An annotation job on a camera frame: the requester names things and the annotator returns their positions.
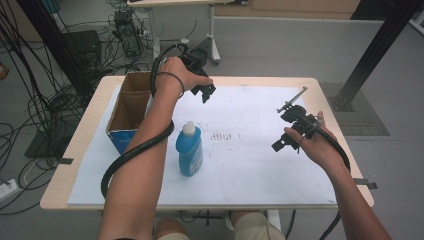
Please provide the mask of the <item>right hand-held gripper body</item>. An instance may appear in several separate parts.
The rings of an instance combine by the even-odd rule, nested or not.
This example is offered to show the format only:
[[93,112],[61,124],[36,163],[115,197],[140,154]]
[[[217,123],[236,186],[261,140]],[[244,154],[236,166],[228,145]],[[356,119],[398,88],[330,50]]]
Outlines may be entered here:
[[281,118],[285,122],[291,123],[291,128],[307,139],[313,137],[315,130],[323,122],[320,117],[307,114],[306,110],[300,105],[289,105],[283,108],[281,112]]

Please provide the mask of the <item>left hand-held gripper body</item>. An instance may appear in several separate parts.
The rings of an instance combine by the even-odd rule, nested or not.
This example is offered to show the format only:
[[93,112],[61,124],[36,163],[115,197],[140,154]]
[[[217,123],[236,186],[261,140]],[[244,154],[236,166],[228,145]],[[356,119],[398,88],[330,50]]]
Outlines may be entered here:
[[203,67],[207,64],[208,54],[201,49],[184,50],[180,55],[184,66],[192,73],[200,76],[207,76]]

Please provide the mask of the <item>blue bottle with white cap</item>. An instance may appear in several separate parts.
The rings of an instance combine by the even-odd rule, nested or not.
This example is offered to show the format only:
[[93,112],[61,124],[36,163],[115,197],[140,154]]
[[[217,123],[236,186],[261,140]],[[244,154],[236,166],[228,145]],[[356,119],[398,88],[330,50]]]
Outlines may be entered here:
[[196,174],[202,165],[203,149],[201,130],[192,121],[188,121],[178,135],[176,150],[181,174],[187,177]]

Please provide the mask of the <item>brown cardboard box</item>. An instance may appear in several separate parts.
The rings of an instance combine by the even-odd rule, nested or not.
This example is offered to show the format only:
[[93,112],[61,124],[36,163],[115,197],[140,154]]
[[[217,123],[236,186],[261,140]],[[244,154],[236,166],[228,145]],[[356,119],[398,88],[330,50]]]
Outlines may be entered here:
[[150,72],[128,73],[118,91],[106,133],[123,154],[144,119],[151,97]]

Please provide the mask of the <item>person's left hand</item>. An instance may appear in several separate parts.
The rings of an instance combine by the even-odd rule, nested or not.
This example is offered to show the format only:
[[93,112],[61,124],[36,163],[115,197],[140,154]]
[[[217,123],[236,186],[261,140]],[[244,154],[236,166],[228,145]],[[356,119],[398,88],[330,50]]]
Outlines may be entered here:
[[180,58],[168,57],[156,77],[156,96],[178,99],[197,85],[206,86],[212,83],[211,78],[187,70]]

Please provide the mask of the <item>person's right hand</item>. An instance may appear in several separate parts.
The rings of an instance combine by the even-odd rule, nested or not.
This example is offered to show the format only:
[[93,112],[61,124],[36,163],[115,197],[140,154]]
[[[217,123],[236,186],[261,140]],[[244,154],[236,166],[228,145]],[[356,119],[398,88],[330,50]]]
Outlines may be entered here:
[[329,177],[349,173],[341,155],[322,135],[315,133],[311,139],[306,139],[289,127],[285,127],[284,132],[297,142],[306,155],[319,165]]

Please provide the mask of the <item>black wrist band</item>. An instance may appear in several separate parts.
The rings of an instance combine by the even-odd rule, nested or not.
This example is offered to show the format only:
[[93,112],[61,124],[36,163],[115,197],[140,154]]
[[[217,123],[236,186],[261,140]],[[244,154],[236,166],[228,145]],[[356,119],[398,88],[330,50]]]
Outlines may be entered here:
[[177,75],[175,75],[174,73],[171,73],[171,72],[159,72],[157,75],[159,75],[159,76],[160,75],[167,75],[167,76],[172,76],[173,78],[175,78],[178,81],[178,83],[181,87],[181,94],[179,95],[178,99],[181,99],[183,97],[183,95],[185,93],[185,87],[184,87],[182,80]]

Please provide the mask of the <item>white standing desk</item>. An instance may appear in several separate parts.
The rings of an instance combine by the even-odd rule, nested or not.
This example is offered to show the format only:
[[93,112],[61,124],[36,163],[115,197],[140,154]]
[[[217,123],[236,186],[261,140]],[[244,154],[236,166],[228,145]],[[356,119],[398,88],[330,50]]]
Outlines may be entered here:
[[143,8],[147,11],[150,33],[152,34],[154,58],[158,57],[161,53],[160,39],[156,29],[155,10],[167,11],[169,14],[181,11],[191,15],[190,10],[200,7],[204,8],[207,12],[207,19],[209,20],[208,33],[205,38],[205,42],[208,45],[208,55],[215,64],[219,64],[221,57],[214,37],[215,5],[228,4],[232,1],[233,0],[127,0],[127,5],[132,9]]

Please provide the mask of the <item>grey floor mat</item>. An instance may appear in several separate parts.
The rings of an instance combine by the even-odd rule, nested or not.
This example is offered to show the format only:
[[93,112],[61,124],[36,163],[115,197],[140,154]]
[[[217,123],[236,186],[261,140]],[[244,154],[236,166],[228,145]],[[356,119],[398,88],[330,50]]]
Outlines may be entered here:
[[345,136],[389,136],[364,94],[359,91],[349,110],[336,111],[331,107],[336,121]]

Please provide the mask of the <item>person's right leg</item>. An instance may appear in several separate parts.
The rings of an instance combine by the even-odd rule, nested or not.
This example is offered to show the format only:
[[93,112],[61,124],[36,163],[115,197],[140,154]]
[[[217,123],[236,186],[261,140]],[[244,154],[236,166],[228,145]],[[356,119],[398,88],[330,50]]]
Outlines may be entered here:
[[228,211],[226,225],[234,231],[234,240],[286,240],[260,211]]

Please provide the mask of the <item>person's leg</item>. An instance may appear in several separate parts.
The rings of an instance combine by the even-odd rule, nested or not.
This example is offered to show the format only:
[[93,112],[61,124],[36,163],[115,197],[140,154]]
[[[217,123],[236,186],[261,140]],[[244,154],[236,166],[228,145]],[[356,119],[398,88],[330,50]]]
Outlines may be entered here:
[[163,218],[156,225],[154,240],[190,240],[190,238],[179,221],[172,218]]
[[226,225],[234,231],[234,240],[286,240],[260,211],[228,211]]

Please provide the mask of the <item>black equipment box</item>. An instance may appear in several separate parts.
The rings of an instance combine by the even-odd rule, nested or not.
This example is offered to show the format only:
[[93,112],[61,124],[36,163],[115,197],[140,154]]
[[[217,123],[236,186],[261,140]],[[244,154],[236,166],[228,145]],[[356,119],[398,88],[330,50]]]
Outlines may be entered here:
[[101,42],[95,30],[63,34],[65,43],[85,67],[98,66],[101,62]]

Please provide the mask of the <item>white power strip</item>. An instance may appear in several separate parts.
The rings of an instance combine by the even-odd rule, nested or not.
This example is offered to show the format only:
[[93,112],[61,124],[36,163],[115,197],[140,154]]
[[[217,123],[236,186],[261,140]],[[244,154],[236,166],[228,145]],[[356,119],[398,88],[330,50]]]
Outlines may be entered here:
[[6,181],[0,185],[0,201],[12,196],[18,192],[18,185],[14,179]]

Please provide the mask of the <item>black metal frame post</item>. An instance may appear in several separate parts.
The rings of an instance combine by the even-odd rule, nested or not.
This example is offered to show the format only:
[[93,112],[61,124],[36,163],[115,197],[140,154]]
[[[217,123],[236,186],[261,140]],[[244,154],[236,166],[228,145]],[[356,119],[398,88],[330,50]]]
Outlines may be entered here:
[[49,14],[42,0],[16,0],[16,2],[50,50],[76,93],[81,98],[89,100],[94,94],[94,89],[85,78],[77,59],[71,53],[56,21]]
[[353,111],[352,102],[424,0],[400,0],[386,18],[339,92],[328,98],[336,112]]

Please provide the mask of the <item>dark floor base plate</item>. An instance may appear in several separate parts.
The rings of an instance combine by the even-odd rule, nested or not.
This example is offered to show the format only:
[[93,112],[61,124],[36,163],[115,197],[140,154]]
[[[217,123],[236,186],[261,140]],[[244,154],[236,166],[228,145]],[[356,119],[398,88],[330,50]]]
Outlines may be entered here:
[[55,122],[42,126],[25,152],[26,157],[58,157],[61,158],[67,149],[76,126],[66,122]]

